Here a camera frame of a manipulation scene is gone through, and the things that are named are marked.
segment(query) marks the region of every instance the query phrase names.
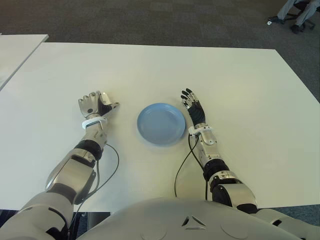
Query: shoe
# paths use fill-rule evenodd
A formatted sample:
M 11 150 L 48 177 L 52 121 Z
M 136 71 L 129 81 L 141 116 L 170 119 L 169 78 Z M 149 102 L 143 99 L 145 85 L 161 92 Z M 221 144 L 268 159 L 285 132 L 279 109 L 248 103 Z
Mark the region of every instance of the shoe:
M 270 22 L 277 23 L 277 24 L 285 24 L 285 20 L 284 20 L 284 19 L 280 19 L 280 18 L 278 18 L 277 16 L 270 16 L 270 17 L 268 18 L 268 20 L 269 20 Z
M 290 28 L 294 34 L 298 34 L 300 32 L 300 27 L 296 24 L 292 25 Z

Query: white table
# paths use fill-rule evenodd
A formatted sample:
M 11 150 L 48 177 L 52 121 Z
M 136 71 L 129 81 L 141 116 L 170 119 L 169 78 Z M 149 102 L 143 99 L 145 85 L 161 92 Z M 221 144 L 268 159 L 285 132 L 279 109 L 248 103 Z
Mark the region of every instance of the white table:
M 48 38 L 38 35 L 0 34 L 0 90 L 16 73 L 33 51 Z
M 116 175 L 81 211 L 117 211 L 173 197 L 188 150 L 156 147 L 136 127 L 153 103 L 180 109 L 192 89 L 214 128 L 227 165 L 253 191 L 258 206 L 320 203 L 319 103 L 271 49 L 42 43 L 0 92 L 0 209 L 19 209 L 44 190 L 47 176 L 84 134 L 78 98 L 100 90 L 120 108 L 109 118 L 108 143 L 120 155 Z M 116 166 L 106 148 L 101 181 Z M 177 183 L 181 198 L 204 199 L 205 182 L 190 158 Z

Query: office chair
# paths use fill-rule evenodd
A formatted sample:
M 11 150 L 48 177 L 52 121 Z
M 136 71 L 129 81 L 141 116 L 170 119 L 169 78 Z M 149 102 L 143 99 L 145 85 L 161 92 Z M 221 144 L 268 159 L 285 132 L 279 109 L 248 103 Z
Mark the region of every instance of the office chair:
M 292 13 L 288 13 L 287 16 L 291 16 L 291 17 L 288 17 L 288 18 L 285 18 L 284 20 L 285 21 L 290 21 L 290 20 L 295 20 L 297 19 L 305 10 L 305 8 L 307 7 L 309 2 L 307 1 L 301 1 L 301 2 L 298 2 L 298 3 L 295 3 L 294 6 L 300 10 L 300 12 L 298 14 L 292 14 Z M 320 7 L 318 7 L 316 9 L 317 12 L 320 12 Z M 306 28 L 306 24 L 305 23 L 309 23 L 311 25 L 310 29 L 314 29 L 316 24 L 312 21 L 310 21 L 309 19 L 305 20 L 304 23 L 302 24 L 302 30 L 304 30 Z

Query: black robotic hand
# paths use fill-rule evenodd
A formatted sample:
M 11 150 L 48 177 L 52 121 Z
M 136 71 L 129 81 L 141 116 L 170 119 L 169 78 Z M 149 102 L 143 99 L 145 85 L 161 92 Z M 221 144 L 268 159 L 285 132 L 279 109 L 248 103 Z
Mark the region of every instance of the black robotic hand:
M 206 123 L 205 112 L 197 98 L 197 96 L 189 89 L 186 88 L 182 91 L 181 101 L 189 112 L 193 125 Z

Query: robotic arm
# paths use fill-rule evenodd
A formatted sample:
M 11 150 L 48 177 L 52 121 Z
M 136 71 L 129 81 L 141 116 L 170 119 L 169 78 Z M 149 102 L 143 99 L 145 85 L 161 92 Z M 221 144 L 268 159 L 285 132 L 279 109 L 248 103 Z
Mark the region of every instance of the robotic arm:
M 107 143 L 107 118 L 119 103 L 103 92 L 91 92 L 78 100 L 85 135 L 49 175 L 45 191 L 33 197 L 0 229 L 1 239 L 67 239 L 73 205 L 90 196 L 96 177 L 94 166 Z
M 182 94 L 181 101 L 193 122 L 189 134 L 198 138 L 198 157 L 203 177 L 210 186 L 212 200 L 248 214 L 255 214 L 258 211 L 256 198 L 236 174 L 230 171 L 220 156 L 218 141 L 212 127 L 206 124 L 205 112 L 197 96 L 188 88 L 183 90 Z

